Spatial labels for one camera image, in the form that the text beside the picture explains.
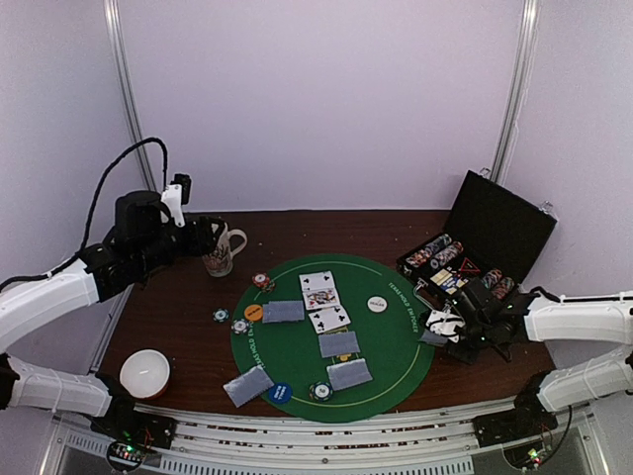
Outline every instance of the bowl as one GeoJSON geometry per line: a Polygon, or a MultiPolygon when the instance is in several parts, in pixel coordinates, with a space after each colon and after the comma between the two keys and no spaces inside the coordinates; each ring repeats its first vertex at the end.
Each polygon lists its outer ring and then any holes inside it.
{"type": "Polygon", "coordinates": [[[142,349],[130,356],[121,368],[119,380],[137,399],[155,399],[167,389],[169,362],[155,349],[142,349]]]}

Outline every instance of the white wall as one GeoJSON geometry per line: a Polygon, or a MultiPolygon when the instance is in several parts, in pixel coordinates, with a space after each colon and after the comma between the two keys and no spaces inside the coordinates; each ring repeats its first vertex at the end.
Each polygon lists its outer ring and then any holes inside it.
{"type": "MultiPolygon", "coordinates": [[[[102,2],[0,0],[0,280],[41,273],[81,242],[102,170],[126,146],[102,2]]],[[[107,182],[92,238],[114,199],[141,188],[131,161],[107,182]]],[[[36,364],[87,371],[110,304],[76,312],[15,344],[36,364]]],[[[0,412],[3,475],[33,473],[50,414],[0,412]]]]}
{"type": "MultiPolygon", "coordinates": [[[[506,186],[560,218],[528,285],[567,295],[633,288],[633,3],[543,2],[506,186]]],[[[559,366],[610,344],[555,342],[559,366]]],[[[615,473],[633,467],[633,398],[594,404],[615,473]]]]}
{"type": "Polygon", "coordinates": [[[192,210],[449,208],[493,162],[521,0],[120,3],[192,210]]]}

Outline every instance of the wooden table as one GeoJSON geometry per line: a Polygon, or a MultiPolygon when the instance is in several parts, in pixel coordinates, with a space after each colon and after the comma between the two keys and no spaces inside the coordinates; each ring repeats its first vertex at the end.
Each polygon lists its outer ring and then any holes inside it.
{"type": "MultiPolygon", "coordinates": [[[[230,350],[229,324],[217,324],[212,312],[233,309],[251,285],[251,276],[300,256],[342,252],[361,255],[392,268],[396,258],[438,233],[446,212],[342,211],[226,213],[230,228],[246,231],[249,243],[235,258],[232,274],[209,277],[199,258],[186,258],[136,286],[117,325],[102,371],[118,375],[128,356],[155,348],[172,359],[167,391],[151,402],[186,411],[286,416],[261,399],[237,409],[223,385],[239,373],[230,350]]],[[[420,387],[393,411],[436,409],[515,395],[532,374],[552,369],[540,343],[512,348],[505,363],[492,350],[473,366],[435,353],[420,387]]]]}

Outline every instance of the green poker mat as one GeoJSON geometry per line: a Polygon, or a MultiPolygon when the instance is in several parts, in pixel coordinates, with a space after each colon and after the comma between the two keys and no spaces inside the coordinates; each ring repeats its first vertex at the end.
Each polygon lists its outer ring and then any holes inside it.
{"type": "Polygon", "coordinates": [[[360,353],[349,360],[365,358],[373,380],[335,391],[325,402],[313,401],[311,384],[328,381],[326,366],[341,362],[337,357],[321,358],[318,335],[308,318],[298,323],[254,322],[248,334],[231,334],[233,357],[239,371],[262,364],[275,383],[287,383],[293,390],[286,404],[275,404],[285,413],[320,423],[349,423],[367,419],[391,409],[406,399],[422,382],[433,360],[434,348],[418,342],[422,329],[418,317],[430,312],[415,299],[412,286],[394,270],[363,257],[348,254],[319,254],[285,262],[268,271],[276,283],[265,294],[254,285],[244,293],[233,319],[243,319],[249,305],[280,300],[303,300],[300,274],[332,272],[341,305],[347,310],[360,353]],[[373,313],[367,301],[374,296],[387,300],[387,310],[373,313]]]}

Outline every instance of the mug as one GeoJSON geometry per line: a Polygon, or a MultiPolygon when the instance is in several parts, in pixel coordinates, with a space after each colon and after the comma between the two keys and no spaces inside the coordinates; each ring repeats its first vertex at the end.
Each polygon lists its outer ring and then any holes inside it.
{"type": "Polygon", "coordinates": [[[212,230],[215,233],[219,227],[224,227],[220,237],[218,238],[218,245],[211,254],[202,256],[202,261],[205,263],[207,272],[212,277],[224,277],[233,270],[233,258],[238,255],[246,247],[248,238],[246,233],[242,230],[228,230],[228,224],[225,222],[212,223],[212,230]],[[239,236],[244,239],[236,249],[230,248],[230,239],[233,236],[239,236]]]}

